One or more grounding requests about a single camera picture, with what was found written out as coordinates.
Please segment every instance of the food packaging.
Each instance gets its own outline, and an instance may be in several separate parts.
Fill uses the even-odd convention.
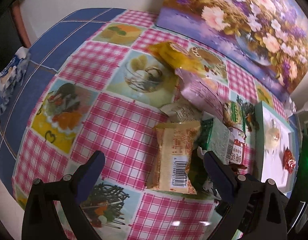
[[[172,41],[150,45],[147,49],[154,57],[162,59],[173,69],[184,68],[187,70],[204,71],[204,66],[199,60],[192,57],[185,48]]]
[[[233,150],[230,158],[230,163],[241,165],[243,164],[244,160],[246,135],[243,131],[235,127],[230,127],[229,130],[234,136]]]
[[[296,166],[296,160],[292,152],[286,148],[284,152],[284,169],[288,170],[289,174],[292,174]]]
[[[202,112],[184,98],[167,104],[160,110],[169,116],[171,122],[199,121],[202,118]]]
[[[196,75],[184,70],[176,69],[175,74],[178,75],[182,82],[181,94],[198,110],[204,111],[223,120],[222,103],[218,95]]]
[[[197,194],[188,179],[193,143],[200,122],[160,123],[155,126],[159,151],[147,181],[147,189]]]
[[[227,127],[234,127],[237,124],[242,124],[242,110],[241,106],[234,101],[228,101],[223,104],[224,124]]]
[[[214,117],[201,121],[201,134],[196,144],[202,149],[201,155],[213,151],[220,161],[227,165],[233,151],[234,136],[220,120]]]

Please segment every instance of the screw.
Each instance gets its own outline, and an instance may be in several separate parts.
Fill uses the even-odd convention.
[[[246,177],[242,174],[238,175],[237,178],[240,180],[240,181],[245,181],[246,180]]]
[[[273,179],[269,179],[269,180],[268,180],[268,183],[271,184],[271,185],[274,185],[274,184],[275,184],[275,181],[274,181]]]
[[[41,182],[41,179],[37,178],[33,180],[34,185],[38,185]]]
[[[70,174],[67,174],[63,177],[63,181],[69,181],[72,178]]]

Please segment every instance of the blue gripper pad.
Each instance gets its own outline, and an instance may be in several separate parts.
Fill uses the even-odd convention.
[[[235,179],[233,171],[229,166],[222,164],[212,151],[205,153],[203,162],[204,168],[222,200],[232,204],[234,202],[234,190],[237,186],[235,181],[233,181]]]
[[[95,151],[93,155],[89,158],[87,163],[84,165],[87,165],[87,169],[85,171],[85,174],[77,184],[77,204],[80,204],[87,199],[97,179],[99,178],[99,175],[105,165],[104,153],[102,153],[101,151]]]

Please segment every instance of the pink gingham pattern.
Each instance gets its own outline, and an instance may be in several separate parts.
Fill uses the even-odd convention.
[[[273,98],[273,106],[274,106],[274,110],[281,116],[283,117],[284,120],[286,120],[286,112],[285,112],[285,108],[284,105],[281,101],[279,101],[277,99],[277,97],[275,95],[272,94],[272,98]]]
[[[156,22],[158,15],[150,12],[127,10],[113,19],[114,22],[138,25],[142,27],[150,27]]]
[[[165,121],[159,111],[131,99],[101,93],[77,138],[71,159],[85,163],[95,150],[102,150],[106,156],[103,177],[143,190],[158,151],[153,127]]]
[[[230,60],[227,60],[227,72],[230,89],[243,96],[252,104],[256,104],[257,94],[252,75],[242,70]]]
[[[198,239],[206,229],[202,222],[208,221],[212,209],[212,203],[145,193],[127,239]],[[173,226],[174,221],[180,225]]]
[[[14,180],[26,194],[29,194],[32,182],[36,178],[43,182],[60,180],[68,159],[30,129],[26,132],[25,138]]]
[[[247,167],[246,170],[241,170],[241,174],[252,174],[253,173],[253,165],[254,165],[254,157],[255,157],[255,149],[251,147],[251,145],[245,144],[245,152],[244,152],[244,159],[243,165]]]
[[[141,36],[134,42],[132,49],[148,52],[146,47],[151,44],[157,44],[162,41],[173,41],[183,48],[187,49],[189,41],[182,39],[176,35],[166,33],[155,29],[147,29]]]
[[[59,76],[102,90],[128,51],[115,44],[88,41],[70,57]]]
[[[223,84],[218,84],[218,96],[223,101],[227,101],[230,96],[230,89],[227,86],[224,86]]]

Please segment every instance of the pink snack package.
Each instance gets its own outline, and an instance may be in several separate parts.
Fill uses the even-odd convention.
[[[197,109],[223,120],[222,103],[219,97],[201,78],[181,68],[177,68],[175,74],[182,79],[181,94],[185,99]]]

